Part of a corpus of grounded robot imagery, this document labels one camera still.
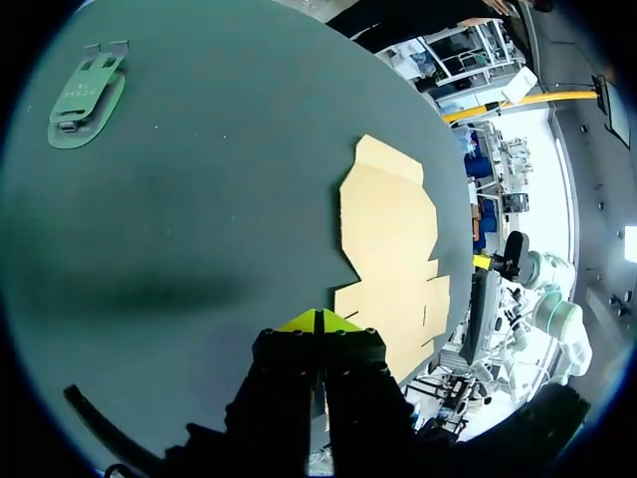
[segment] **green plastic part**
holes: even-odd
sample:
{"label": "green plastic part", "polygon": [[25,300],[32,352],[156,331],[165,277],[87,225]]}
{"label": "green plastic part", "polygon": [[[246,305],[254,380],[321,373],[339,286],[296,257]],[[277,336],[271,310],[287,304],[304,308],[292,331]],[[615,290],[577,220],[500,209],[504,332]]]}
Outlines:
{"label": "green plastic part", "polygon": [[60,149],[80,147],[96,137],[112,114],[125,83],[119,70],[128,42],[85,47],[85,58],[67,81],[49,116],[49,144]]}

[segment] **table surface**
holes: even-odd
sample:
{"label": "table surface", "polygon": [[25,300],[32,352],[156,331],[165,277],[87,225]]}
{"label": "table surface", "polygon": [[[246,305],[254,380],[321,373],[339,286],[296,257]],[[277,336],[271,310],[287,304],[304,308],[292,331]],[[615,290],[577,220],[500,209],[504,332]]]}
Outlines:
{"label": "table surface", "polygon": [[[130,53],[106,127],[52,148],[49,113],[82,46],[117,40]],[[337,191],[366,133],[424,165],[432,258],[451,275],[449,334],[471,281],[463,156],[382,62],[265,0],[95,2],[59,34],[7,137],[2,285],[25,370],[96,466],[112,456],[64,387],[161,454],[187,422],[224,429],[261,329],[331,307],[333,290],[356,282]]]}

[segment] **yellow pole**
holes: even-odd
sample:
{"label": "yellow pole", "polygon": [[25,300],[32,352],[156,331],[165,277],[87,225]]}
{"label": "yellow pole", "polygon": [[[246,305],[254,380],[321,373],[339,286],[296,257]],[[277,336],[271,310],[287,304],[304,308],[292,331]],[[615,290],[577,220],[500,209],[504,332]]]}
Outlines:
{"label": "yellow pole", "polygon": [[559,92],[559,93],[541,93],[539,95],[528,95],[524,97],[517,105],[513,105],[509,102],[493,103],[484,105],[481,107],[469,108],[462,110],[461,112],[451,113],[449,115],[442,115],[442,119],[445,122],[454,122],[458,120],[465,120],[468,118],[482,115],[496,108],[507,109],[514,108],[519,105],[532,105],[534,103],[545,102],[559,102],[563,100],[597,100],[596,92]]}

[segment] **cardboard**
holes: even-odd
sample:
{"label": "cardboard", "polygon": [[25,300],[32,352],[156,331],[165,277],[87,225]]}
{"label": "cardboard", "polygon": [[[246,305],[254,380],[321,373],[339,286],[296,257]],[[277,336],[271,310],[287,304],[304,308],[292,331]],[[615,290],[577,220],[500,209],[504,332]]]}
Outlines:
{"label": "cardboard", "polygon": [[449,277],[434,279],[429,260],[438,230],[422,183],[418,161],[365,136],[340,187],[341,245],[360,282],[335,292],[334,311],[380,332],[398,381],[433,354],[449,312]]}

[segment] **person's arm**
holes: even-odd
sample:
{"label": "person's arm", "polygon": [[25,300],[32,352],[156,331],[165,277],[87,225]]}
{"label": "person's arm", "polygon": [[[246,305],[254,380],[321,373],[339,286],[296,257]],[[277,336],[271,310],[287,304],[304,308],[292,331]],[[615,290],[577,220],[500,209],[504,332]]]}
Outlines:
{"label": "person's arm", "polygon": [[470,18],[464,22],[458,24],[459,27],[475,27],[476,25],[482,25],[491,20],[491,18]]}

